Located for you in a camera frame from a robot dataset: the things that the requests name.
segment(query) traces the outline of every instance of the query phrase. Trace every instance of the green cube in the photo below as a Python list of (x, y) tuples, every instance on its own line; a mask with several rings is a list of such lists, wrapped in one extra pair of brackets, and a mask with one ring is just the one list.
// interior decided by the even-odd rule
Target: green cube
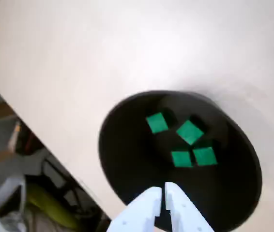
[(198, 166), (218, 164), (212, 147), (194, 149), (193, 153)]
[(193, 166), (188, 151), (172, 151), (171, 155), (175, 167), (190, 168)]
[(155, 115), (147, 117), (146, 120), (153, 134), (168, 130), (168, 125), (162, 113), (157, 113)]
[(177, 134), (185, 140), (188, 144), (192, 145), (197, 139), (199, 139), (204, 133), (195, 126), (190, 120), (187, 120), (177, 130)]

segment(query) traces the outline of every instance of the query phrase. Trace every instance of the white table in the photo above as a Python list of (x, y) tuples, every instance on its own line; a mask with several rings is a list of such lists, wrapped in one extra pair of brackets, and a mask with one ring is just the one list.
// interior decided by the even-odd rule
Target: white table
[(274, 1), (0, 0), (0, 94), (104, 211), (107, 113), (150, 89), (214, 100), (252, 142), (263, 188), (236, 231), (274, 231)]

